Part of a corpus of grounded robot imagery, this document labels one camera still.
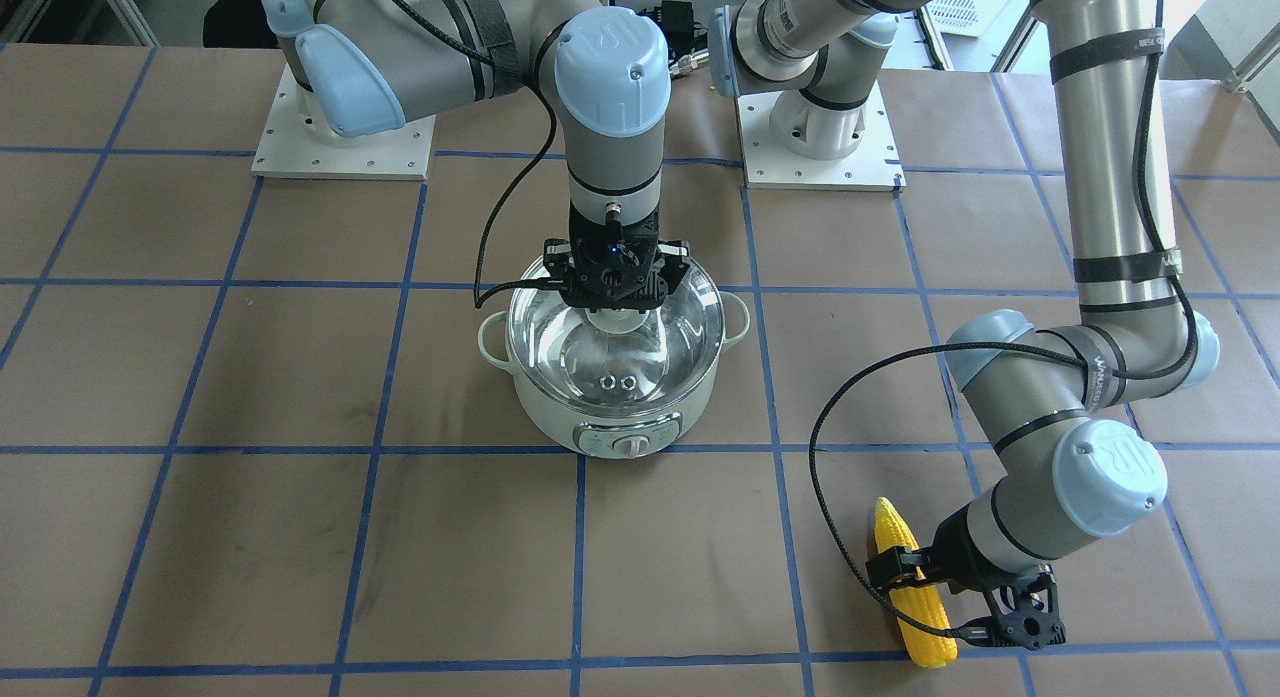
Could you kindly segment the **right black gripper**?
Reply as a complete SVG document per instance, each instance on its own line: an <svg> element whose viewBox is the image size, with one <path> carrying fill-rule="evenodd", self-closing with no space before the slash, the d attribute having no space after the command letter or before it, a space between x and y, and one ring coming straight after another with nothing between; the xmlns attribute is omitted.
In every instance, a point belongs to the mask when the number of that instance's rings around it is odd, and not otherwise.
<svg viewBox="0 0 1280 697"><path fill-rule="evenodd" d="M545 240L547 290L571 308L657 309L691 267L689 243L658 238Z"/></svg>

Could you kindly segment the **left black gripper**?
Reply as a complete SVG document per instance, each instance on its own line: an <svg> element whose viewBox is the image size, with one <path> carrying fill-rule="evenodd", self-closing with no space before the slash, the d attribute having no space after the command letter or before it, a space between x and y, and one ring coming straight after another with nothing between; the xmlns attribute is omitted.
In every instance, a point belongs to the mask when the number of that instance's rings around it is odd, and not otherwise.
<svg viewBox="0 0 1280 697"><path fill-rule="evenodd" d="M989 616L957 629L968 645L1043 650L1068 641L1051 569L1012 536L996 506L961 506L934 529L931 550L895 545L867 561L873 590L933 586L936 570L954 593L984 592Z"/></svg>

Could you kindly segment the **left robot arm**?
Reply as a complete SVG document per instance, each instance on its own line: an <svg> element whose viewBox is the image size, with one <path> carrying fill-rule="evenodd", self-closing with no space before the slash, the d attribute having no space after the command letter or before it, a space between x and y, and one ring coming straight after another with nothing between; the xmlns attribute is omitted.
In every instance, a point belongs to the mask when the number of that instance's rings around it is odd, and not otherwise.
<svg viewBox="0 0 1280 697"><path fill-rule="evenodd" d="M774 123L815 136L806 118L869 109L877 86L888 118L908 137L908 179L893 208L911 235L904 249L924 286L1011 286L1032 293L1073 286L1074 324L1034 325L993 309L946 341L915 347L932 317L883 324L887 299L850 295L829 279L837 261L867 260L852 217L817 223L792 214L769 255L796 258L824 279L803 295L809 317L851 317L854 341L819 327L797 363L822 370L832 395L819 409L781 411L783 442L801 442L820 515L847 552L820 483L824 434L836 442L914 439L909 398L882 370L927 359L948 372L1004 477L941 521L929 545L888 542L855 582L909 633L972 646L1041 650L1059 645L1055 561L1120 536L1160 509L1167 473L1158 451L1102 411L1164 396L1215 370L1219 338L1188 301L1171 214L1160 110L1165 46L1162 0L1029 0L1048 35L1069 231L1038 200L1032 176L1010 162L980 174L970 156L1007 155L1012 130L974 73L892 72L879 63L879 27L925 0L753 0L733 27L718 20L712 64L724 95L776 95Z"/></svg>

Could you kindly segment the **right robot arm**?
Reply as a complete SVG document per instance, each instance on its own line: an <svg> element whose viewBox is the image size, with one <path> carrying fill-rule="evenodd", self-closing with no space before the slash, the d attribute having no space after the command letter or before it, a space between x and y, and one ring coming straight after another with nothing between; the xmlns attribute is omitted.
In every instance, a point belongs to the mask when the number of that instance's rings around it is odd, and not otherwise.
<svg viewBox="0 0 1280 697"><path fill-rule="evenodd" d="M335 136L358 138L527 88L562 132L570 226L544 278L586 309L657 309L691 269L662 240L671 96L659 27L600 0L261 0Z"/></svg>

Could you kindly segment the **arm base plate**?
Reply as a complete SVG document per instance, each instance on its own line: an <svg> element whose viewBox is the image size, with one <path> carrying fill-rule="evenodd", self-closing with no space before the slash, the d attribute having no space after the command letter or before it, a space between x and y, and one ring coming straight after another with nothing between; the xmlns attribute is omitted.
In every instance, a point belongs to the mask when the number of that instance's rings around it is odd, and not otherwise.
<svg viewBox="0 0 1280 697"><path fill-rule="evenodd" d="M338 136L320 101L284 67L251 164L255 176L275 179L388 179L428 182L436 118L376 136Z"/></svg>
<svg viewBox="0 0 1280 697"><path fill-rule="evenodd" d="M797 90L736 98L749 188L896 191L906 178L874 83L860 106L831 110Z"/></svg>

